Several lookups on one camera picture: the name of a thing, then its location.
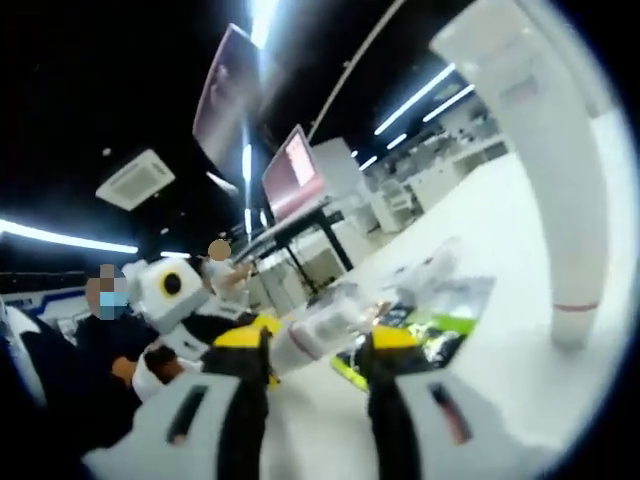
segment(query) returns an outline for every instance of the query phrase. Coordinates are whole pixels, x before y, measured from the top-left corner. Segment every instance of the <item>fluorescent light strip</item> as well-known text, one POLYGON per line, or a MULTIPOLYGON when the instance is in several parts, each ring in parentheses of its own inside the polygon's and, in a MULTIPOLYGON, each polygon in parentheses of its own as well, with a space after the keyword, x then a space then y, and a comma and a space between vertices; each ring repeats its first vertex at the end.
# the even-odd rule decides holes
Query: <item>fluorescent light strip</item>
POLYGON ((461 98, 465 97, 466 95, 469 95, 471 92, 473 92, 475 90, 475 87, 473 85, 469 85, 468 87, 460 90, 458 93, 456 93, 453 97, 451 97, 449 100, 447 100, 446 102, 444 102, 442 105, 440 105, 438 108, 436 108, 433 112, 429 113, 427 116, 425 116, 422 121, 424 123, 428 122, 429 120, 433 120, 435 117, 437 117, 438 115, 440 115, 442 112, 444 112, 447 108, 449 108, 451 105, 453 105, 454 103, 456 103, 458 100, 460 100, 461 98))
POLYGON ((188 253, 180 252, 160 252, 160 256, 164 258, 191 258, 188 253))
POLYGON ((221 179, 220 177, 218 177, 217 175, 214 175, 211 172, 207 172, 207 177, 209 177, 209 179, 211 179, 213 183, 218 185, 222 190, 224 190, 229 195, 238 195, 238 193, 240 193, 239 190, 234 185, 230 184, 229 182, 226 182, 225 180, 221 179))
POLYGON ((395 147, 400 142, 402 142, 405 138, 407 138, 407 134, 403 133, 398 138, 396 138, 393 142, 391 142, 389 145, 387 145, 387 150, 391 150, 393 147, 395 147))
POLYGON ((362 165, 360 165, 360 171, 363 171, 365 168, 368 168, 371 166, 371 164, 373 164, 373 162, 375 162, 376 160, 378 160, 378 157, 376 157, 375 155, 373 157, 371 157, 369 160, 367 160, 366 162, 364 162, 362 165))
POLYGON ((259 49, 263 49, 269 37, 269 30, 279 0, 259 0, 253 2, 253 26, 251 41, 259 49))
POLYGON ((246 183, 251 183, 251 144, 242 150, 242 177, 246 183))
POLYGON ((264 228, 269 226, 269 222, 267 221, 267 214, 264 213, 264 210, 260 210, 260 223, 264 228))
POLYGON ((404 112, 409 110, 418 100, 420 100, 427 93, 429 93, 431 90, 433 90, 441 81, 443 81, 445 78, 447 78, 449 75, 451 75, 451 73, 455 69, 456 69, 456 66, 453 63, 450 63, 449 65, 447 65, 447 68, 445 68, 443 71, 441 71, 438 75, 435 76, 435 78, 433 80, 431 80, 424 87, 422 87, 415 94, 413 94, 413 96, 409 100, 404 102, 404 104, 398 110, 393 112, 389 116, 389 118, 387 118, 384 122, 382 122, 382 125, 380 125, 378 128, 376 128, 375 132, 373 132, 373 133, 375 135, 380 135, 382 132, 384 132, 387 128, 389 128, 389 125, 391 125, 398 118, 400 118, 400 116, 404 112))
POLYGON ((25 227, 6 220, 0 220, 0 230, 6 233, 12 233, 21 237, 42 240, 43 242, 58 243, 60 245, 69 245, 71 247, 93 248, 95 250, 106 250, 109 252, 120 253, 137 253, 137 247, 129 247, 127 245, 118 245, 117 243, 98 242, 96 240, 87 240, 85 238, 70 237, 69 235, 60 235, 58 233, 46 232, 37 228, 25 227))
POLYGON ((253 225, 251 225, 251 210, 249 208, 244 209, 244 230, 247 235, 251 235, 253 225))

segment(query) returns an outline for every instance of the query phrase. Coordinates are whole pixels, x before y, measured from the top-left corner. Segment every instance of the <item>black jacket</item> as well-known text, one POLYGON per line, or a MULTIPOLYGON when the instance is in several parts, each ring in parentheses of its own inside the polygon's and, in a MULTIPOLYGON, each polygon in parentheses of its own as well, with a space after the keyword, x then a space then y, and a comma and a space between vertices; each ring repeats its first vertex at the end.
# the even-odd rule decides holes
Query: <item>black jacket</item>
POLYGON ((137 361, 147 345, 158 338, 158 333, 133 315, 116 320, 91 316, 80 322, 75 336, 78 351, 87 361, 111 371, 118 357, 137 361))
POLYGON ((59 332, 32 318, 40 332, 22 333, 47 399, 46 415, 70 452, 113 445, 132 428, 140 405, 110 370, 89 362, 59 332))

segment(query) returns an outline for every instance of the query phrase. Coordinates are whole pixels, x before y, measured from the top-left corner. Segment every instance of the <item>ceiling air conditioner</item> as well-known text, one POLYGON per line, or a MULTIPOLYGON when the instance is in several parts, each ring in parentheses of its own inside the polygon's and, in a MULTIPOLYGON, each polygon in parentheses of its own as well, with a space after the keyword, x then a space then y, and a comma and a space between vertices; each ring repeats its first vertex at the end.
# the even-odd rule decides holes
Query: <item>ceiling air conditioner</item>
POLYGON ((153 150, 145 150, 96 190, 96 197, 131 211, 176 179, 153 150))

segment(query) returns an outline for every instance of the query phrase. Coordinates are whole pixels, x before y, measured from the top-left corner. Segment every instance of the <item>monitor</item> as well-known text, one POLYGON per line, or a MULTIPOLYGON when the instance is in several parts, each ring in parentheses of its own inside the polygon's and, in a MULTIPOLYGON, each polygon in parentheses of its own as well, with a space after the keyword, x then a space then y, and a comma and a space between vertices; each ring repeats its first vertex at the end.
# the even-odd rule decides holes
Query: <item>monitor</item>
POLYGON ((267 166, 262 186, 276 222, 323 197, 325 182, 314 164, 300 125, 293 129, 267 166))
POLYGON ((260 52, 251 38, 231 24, 218 46, 204 83, 192 133, 224 179, 241 185, 243 125, 263 101, 260 52))

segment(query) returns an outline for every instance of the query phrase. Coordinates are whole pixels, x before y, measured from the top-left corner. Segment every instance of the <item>robot camera eye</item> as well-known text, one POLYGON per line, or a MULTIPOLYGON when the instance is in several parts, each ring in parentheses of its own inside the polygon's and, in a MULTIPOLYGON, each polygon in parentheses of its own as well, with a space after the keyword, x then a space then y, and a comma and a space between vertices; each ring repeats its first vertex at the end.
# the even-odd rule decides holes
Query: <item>robot camera eye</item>
POLYGON ((163 285, 165 292, 168 295, 177 295, 180 293, 180 289, 182 288, 182 281, 180 277, 176 273, 170 273, 166 277, 164 277, 163 285))

